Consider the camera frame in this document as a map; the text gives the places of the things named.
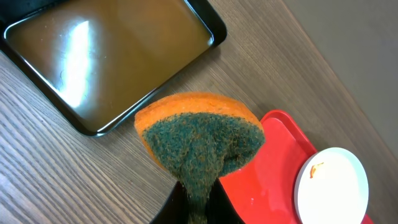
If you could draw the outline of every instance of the sponge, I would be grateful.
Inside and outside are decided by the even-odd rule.
[[[212,93],[180,93],[136,114],[152,158],[186,188],[190,223],[206,223],[211,186],[248,163],[265,143],[258,119],[240,102]]]

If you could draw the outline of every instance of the red plastic tray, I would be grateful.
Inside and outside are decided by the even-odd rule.
[[[246,224],[301,223],[294,207],[294,184],[317,150],[285,111],[270,111],[261,123],[265,145],[248,165],[220,181]],[[372,221],[366,215],[362,224]]]

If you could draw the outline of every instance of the wood grain surface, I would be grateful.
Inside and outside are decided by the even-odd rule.
[[[398,220],[397,159],[281,0],[212,0],[229,36],[157,96],[200,90],[258,117],[290,113],[318,150],[344,147],[368,174],[368,214]],[[77,133],[0,55],[0,222],[148,223],[175,180],[151,161],[130,118],[101,138]]]

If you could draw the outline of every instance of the white wall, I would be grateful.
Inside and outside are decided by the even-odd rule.
[[[284,1],[398,157],[398,1]]]

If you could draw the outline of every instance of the white plate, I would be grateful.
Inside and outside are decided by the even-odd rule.
[[[316,171],[311,178],[313,166]],[[368,199],[365,170],[346,149],[333,147],[318,152],[298,173],[294,200],[303,224],[359,224],[365,216]]]

